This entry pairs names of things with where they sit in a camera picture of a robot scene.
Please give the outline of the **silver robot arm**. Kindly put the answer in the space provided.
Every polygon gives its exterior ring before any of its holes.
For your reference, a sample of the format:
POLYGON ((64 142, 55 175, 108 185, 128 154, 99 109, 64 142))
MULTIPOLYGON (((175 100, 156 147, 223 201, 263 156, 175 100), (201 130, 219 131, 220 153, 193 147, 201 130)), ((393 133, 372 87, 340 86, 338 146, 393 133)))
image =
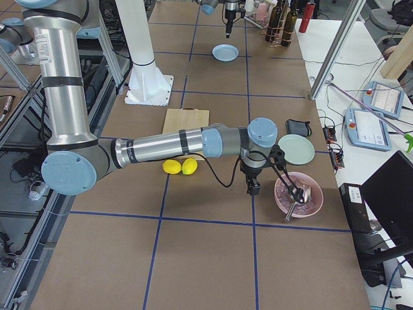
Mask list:
POLYGON ((236 15, 239 9, 238 1, 234 0, 202 0, 198 1, 201 10, 206 15, 211 15, 218 4, 223 5, 223 23, 225 24, 225 35, 229 39, 232 33, 232 27, 236 20, 236 15))
POLYGON ((98 180, 129 164, 201 152, 237 156, 254 194, 256 177, 277 151, 276 124, 256 118, 248 127, 222 124, 137 139, 99 139, 90 131, 77 35, 99 21, 97 1, 21 1, 23 20, 34 33, 52 137, 41 167, 45 183, 67 196, 90 190, 98 180))

